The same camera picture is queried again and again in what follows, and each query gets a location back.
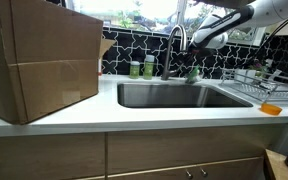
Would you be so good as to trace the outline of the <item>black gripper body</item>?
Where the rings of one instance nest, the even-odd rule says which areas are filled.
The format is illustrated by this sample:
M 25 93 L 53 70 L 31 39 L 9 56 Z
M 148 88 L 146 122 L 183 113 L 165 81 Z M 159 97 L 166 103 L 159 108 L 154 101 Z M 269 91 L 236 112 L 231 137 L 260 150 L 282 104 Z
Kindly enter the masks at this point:
M 200 65 L 205 58 L 211 57 L 214 54 L 214 49 L 190 49 L 188 64 L 192 66 Z

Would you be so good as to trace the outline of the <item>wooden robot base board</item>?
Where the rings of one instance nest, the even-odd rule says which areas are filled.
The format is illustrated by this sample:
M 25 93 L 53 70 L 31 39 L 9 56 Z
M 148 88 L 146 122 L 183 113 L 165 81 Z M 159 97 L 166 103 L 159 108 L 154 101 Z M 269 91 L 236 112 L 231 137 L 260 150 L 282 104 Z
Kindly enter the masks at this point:
M 286 157 L 282 154 L 266 149 L 264 155 L 264 173 L 267 180 L 288 180 L 288 166 Z

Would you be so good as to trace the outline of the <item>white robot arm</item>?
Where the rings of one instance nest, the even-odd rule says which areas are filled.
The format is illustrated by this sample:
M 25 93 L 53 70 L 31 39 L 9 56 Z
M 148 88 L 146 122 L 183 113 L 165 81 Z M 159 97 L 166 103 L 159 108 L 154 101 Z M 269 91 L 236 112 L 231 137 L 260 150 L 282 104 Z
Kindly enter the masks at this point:
M 254 0 L 219 16 L 210 13 L 193 33 L 189 53 L 218 50 L 228 42 L 228 30 L 244 27 L 267 27 L 288 19 L 288 0 Z

